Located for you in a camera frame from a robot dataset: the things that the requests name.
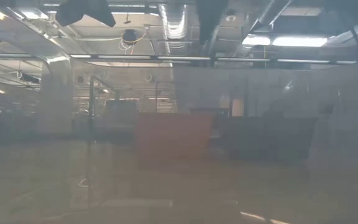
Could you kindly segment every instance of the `floor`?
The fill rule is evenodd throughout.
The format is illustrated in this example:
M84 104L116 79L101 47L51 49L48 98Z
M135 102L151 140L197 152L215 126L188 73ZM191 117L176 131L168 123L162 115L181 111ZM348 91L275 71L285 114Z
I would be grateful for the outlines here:
M0 223L358 223L357 177L227 159L149 163L103 142L87 160L86 149L0 147Z

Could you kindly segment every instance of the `reflective floor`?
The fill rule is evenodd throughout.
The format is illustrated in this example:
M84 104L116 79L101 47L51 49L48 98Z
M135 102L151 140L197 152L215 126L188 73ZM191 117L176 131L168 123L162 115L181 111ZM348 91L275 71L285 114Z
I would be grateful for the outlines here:
M83 141L0 147L0 223L229 222L358 223L358 175L225 158L150 164L100 142L90 160Z

